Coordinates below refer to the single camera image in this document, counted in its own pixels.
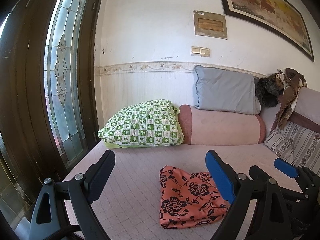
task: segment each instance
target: decorative wallpaper border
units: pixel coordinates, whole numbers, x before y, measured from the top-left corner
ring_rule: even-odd
[[[226,69],[231,71],[237,71],[242,73],[252,74],[256,77],[266,77],[266,75],[252,72],[249,70],[215,65],[215,64],[202,64],[194,62],[174,62],[174,61],[152,61],[152,62],[135,62],[127,64],[118,64],[110,66],[100,66],[95,67],[95,76],[105,76],[105,75],[114,75],[121,73],[136,73],[136,72],[185,72],[192,73],[196,65],[201,65],[204,67],[213,67]]]

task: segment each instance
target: doorway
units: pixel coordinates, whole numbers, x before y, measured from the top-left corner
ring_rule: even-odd
[[[93,47],[99,5],[19,0],[4,25],[0,131],[28,205],[45,178],[63,180],[97,143]]]

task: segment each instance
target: door frame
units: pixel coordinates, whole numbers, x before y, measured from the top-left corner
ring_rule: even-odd
[[[0,44],[0,52],[8,54],[0,58],[0,75],[7,77],[0,82],[0,131],[10,159],[35,198],[44,178],[61,181],[73,168],[65,168],[58,152],[44,94],[45,40],[55,2],[19,0]],[[78,96],[89,151],[98,138],[93,54],[100,3],[87,0],[78,42]]]

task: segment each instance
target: gray pillow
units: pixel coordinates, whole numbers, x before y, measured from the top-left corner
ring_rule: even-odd
[[[254,77],[250,74],[195,67],[198,75],[196,93],[202,110],[225,111],[241,114],[258,114],[260,103],[255,96]]]

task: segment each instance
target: screw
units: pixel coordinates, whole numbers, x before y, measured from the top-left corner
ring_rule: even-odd
[[[243,173],[239,173],[238,174],[238,178],[241,180],[245,180],[247,178],[247,175],[243,174]]]
[[[274,178],[270,178],[270,179],[269,179],[269,182],[270,182],[271,184],[273,184],[273,185],[277,183],[277,181],[276,181]]]
[[[52,182],[51,178],[44,179],[44,184],[49,185]]]
[[[83,179],[83,174],[82,173],[78,173],[76,176],[75,176],[75,179],[76,180],[81,180],[81,179]]]

